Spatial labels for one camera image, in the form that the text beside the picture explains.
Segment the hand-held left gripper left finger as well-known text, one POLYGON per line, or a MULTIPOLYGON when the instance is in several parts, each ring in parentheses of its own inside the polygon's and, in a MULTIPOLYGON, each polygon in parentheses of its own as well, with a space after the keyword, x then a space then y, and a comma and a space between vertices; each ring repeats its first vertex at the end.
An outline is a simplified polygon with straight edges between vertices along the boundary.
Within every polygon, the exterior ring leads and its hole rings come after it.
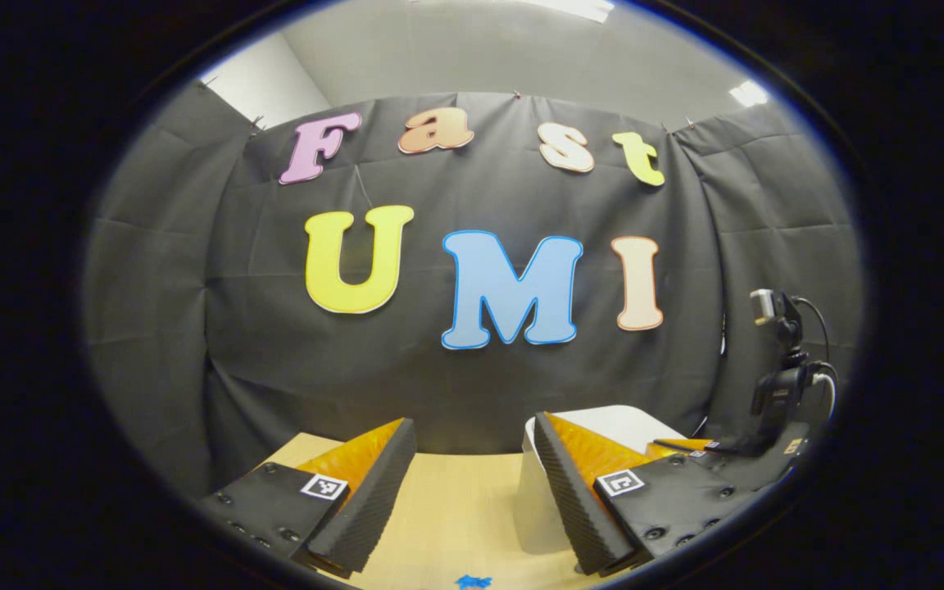
POLYGON ((347 579, 379 544, 415 451, 415 422, 393 420, 299 465, 265 461, 200 507, 279 559, 347 579))

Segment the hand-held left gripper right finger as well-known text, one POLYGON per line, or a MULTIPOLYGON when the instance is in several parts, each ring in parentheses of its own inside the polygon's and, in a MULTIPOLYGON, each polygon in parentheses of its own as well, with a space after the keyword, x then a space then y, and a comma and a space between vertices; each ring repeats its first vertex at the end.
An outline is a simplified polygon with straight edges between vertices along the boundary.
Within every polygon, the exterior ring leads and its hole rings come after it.
POLYGON ((648 455, 551 412, 534 446, 574 556, 605 578, 682 548, 744 511, 793 467, 793 425, 763 456, 648 455))

